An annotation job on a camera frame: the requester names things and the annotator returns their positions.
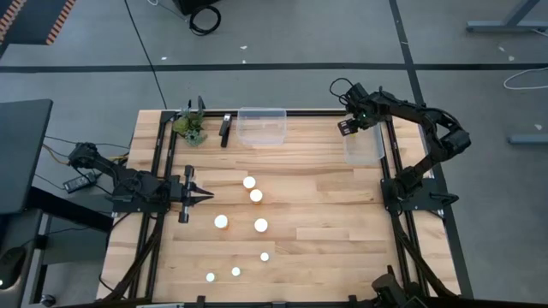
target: concrete floor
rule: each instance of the concrete floor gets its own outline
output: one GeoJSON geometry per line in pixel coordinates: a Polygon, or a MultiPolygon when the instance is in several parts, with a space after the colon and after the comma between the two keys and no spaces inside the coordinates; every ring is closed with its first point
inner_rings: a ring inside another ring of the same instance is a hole
{"type": "MultiPolygon", "coordinates": [[[[146,0],[128,2],[155,65],[243,60],[403,63],[390,5],[384,0],[225,0],[216,4],[223,14],[221,27],[203,38],[161,7],[146,0]]],[[[548,38],[538,34],[464,30],[467,20],[501,19],[517,2],[399,1],[414,62],[548,63],[548,38]]],[[[173,8],[170,1],[163,3],[173,8]]],[[[544,1],[528,18],[548,21],[547,13],[544,1]]],[[[208,22],[208,16],[200,19],[208,22]]],[[[106,65],[147,65],[123,0],[78,0],[54,45],[11,45],[0,59],[0,67],[106,65]]],[[[465,154],[443,166],[450,192],[461,197],[454,212],[474,296],[548,304],[548,193],[543,189],[548,147],[515,147],[505,141],[508,133],[542,133],[548,128],[548,90],[505,90],[503,81],[514,73],[419,71],[418,77],[429,106],[457,116],[473,141],[465,154]],[[535,125],[543,127],[540,132],[535,125]]],[[[169,108],[198,95],[208,108],[336,108],[340,105],[327,89],[342,76],[371,90],[383,86],[400,98],[413,99],[405,70],[179,71],[160,72],[158,81],[169,108]]],[[[515,83],[547,81],[544,72],[515,83]]],[[[163,108],[149,72],[0,74],[0,93],[3,102],[51,98],[50,136],[119,145],[130,141],[138,110],[163,108]]],[[[72,148],[52,140],[47,144],[65,154],[72,148]]],[[[101,150],[105,155],[123,152],[101,150]]],[[[77,176],[45,153],[37,174],[57,185],[77,176]]],[[[110,187],[105,178],[100,183],[110,187]]],[[[67,197],[40,179],[33,184],[67,197]]],[[[64,223],[55,221],[52,229],[64,223]]],[[[104,236],[94,231],[85,236],[93,238],[82,253],[85,262],[59,264],[48,273],[45,291],[57,296],[60,305],[94,300],[104,236]]],[[[63,237],[57,243],[58,250],[67,250],[63,237]]]]}

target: clear plastic box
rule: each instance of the clear plastic box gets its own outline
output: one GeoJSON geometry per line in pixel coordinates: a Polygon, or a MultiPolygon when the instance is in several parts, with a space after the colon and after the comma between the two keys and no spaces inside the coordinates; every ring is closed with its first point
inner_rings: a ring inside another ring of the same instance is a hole
{"type": "Polygon", "coordinates": [[[236,133],[244,145],[282,145],[287,113],[282,108],[240,108],[236,133]]]}
{"type": "Polygon", "coordinates": [[[344,159],[352,165],[373,165],[384,157],[380,124],[344,137],[344,159]]]}

